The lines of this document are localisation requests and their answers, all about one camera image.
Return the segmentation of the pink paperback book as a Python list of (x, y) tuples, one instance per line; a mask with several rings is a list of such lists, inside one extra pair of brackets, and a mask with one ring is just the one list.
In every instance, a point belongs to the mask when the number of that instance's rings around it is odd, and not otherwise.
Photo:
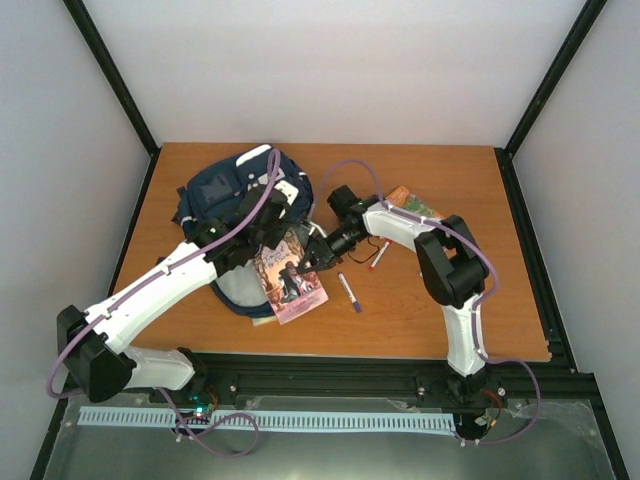
[(263, 247), (253, 262), (268, 304), (280, 325), (309, 313), (329, 300), (315, 272), (298, 272), (303, 254), (295, 231), (289, 229), (274, 249)]

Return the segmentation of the navy blue backpack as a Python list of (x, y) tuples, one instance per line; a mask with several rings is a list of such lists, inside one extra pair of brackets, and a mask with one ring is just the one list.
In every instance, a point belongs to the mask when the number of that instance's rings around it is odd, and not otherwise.
[[(207, 220), (242, 220), (240, 205), (254, 188), (269, 181), (268, 159), (273, 146), (263, 144), (220, 160), (197, 173), (186, 186), (177, 189), (179, 201), (172, 221), (185, 234)], [(306, 172), (293, 159), (280, 155), (276, 183), (286, 180), (299, 189), (299, 195), (288, 213), (288, 220), (305, 246), (310, 227), (304, 223), (314, 203), (311, 182)], [(274, 316), (251, 263), (237, 267), (212, 282), (216, 297), (233, 313), (250, 319)]]

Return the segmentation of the orange green paperback book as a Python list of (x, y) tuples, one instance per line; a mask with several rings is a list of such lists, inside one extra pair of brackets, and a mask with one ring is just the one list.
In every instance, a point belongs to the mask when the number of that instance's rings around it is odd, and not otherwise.
[(408, 212), (434, 219), (443, 219), (443, 216), (434, 208), (413, 194), (406, 186), (396, 187), (386, 195), (386, 200), (392, 205)]

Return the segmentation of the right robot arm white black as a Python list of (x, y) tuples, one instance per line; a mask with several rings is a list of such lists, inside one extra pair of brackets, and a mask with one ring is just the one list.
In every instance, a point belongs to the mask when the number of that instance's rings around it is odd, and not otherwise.
[(420, 216), (375, 196), (361, 199), (346, 185), (334, 190), (327, 202), (339, 227), (326, 236), (309, 238), (297, 271), (332, 269), (372, 236), (414, 252), (425, 289), (443, 311), (451, 370), (446, 390), (455, 403), (469, 403), (486, 382), (480, 298), (489, 268), (464, 220), (455, 215)]

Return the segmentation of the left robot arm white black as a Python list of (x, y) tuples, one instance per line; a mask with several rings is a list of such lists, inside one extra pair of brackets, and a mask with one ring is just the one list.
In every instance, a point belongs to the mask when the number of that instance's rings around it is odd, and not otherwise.
[(133, 340), (192, 292), (252, 260), (284, 237), (287, 196), (259, 187), (235, 215), (201, 223), (162, 262), (112, 297), (85, 310), (70, 305), (56, 317), (58, 365), (94, 403), (126, 389), (174, 390), (186, 402), (201, 400), (208, 378), (186, 348), (142, 349)]

